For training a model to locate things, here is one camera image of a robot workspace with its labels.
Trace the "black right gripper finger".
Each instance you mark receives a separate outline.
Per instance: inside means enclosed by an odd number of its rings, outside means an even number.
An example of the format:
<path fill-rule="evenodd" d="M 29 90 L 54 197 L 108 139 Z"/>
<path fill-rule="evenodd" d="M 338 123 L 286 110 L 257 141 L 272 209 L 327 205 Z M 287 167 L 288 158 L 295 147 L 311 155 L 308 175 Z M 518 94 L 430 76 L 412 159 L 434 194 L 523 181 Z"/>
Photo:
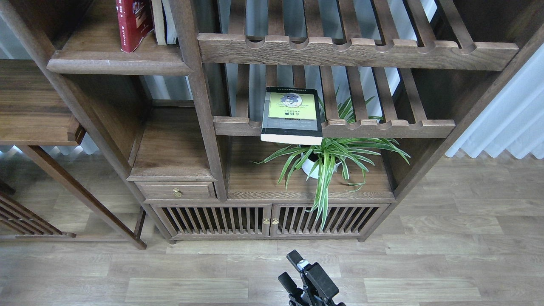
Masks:
<path fill-rule="evenodd" d="M 278 276 L 278 281 L 282 284 L 284 289 L 288 292 L 290 300 L 301 300 L 303 290 L 301 290 L 287 272 Z"/>
<path fill-rule="evenodd" d="M 295 267 L 303 281 L 303 290 L 308 294 L 333 298 L 339 293 L 338 287 L 330 279 L 319 263 L 310 264 L 297 250 L 287 254 L 288 261 Z"/>

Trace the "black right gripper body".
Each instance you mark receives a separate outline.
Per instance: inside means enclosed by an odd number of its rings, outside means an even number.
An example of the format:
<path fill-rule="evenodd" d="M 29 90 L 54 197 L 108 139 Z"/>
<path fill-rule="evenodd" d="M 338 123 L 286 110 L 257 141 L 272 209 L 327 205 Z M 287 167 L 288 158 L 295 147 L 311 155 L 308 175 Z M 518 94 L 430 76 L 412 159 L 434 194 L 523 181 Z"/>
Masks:
<path fill-rule="evenodd" d="M 317 294 L 308 294 L 303 289 L 296 287 L 288 292 L 290 306 L 346 306 L 344 302 L 335 303 L 331 297 L 321 297 Z"/>

